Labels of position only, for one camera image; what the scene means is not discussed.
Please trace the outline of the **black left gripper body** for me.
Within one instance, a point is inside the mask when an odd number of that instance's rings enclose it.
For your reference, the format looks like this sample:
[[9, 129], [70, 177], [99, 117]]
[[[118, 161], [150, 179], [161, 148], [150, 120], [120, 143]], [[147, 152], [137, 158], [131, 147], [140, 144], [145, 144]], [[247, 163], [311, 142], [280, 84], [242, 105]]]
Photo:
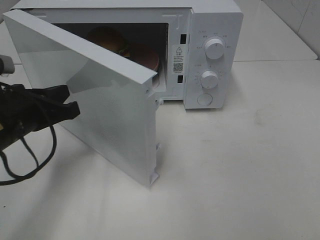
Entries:
[[45, 109], [21, 84], [0, 85], [0, 150], [3, 151], [30, 132], [52, 127]]

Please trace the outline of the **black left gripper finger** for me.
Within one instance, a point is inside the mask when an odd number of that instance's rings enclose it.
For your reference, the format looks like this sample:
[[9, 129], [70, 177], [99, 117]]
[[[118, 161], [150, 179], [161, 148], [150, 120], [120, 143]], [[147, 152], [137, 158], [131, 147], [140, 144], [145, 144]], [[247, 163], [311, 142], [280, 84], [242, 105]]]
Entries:
[[28, 91], [37, 97], [58, 103], [64, 103], [70, 96], [67, 85], [57, 85], [47, 88], [32, 88]]
[[46, 122], [48, 125], [73, 120], [80, 115], [79, 105], [76, 101], [69, 103], [48, 102], [46, 103]]

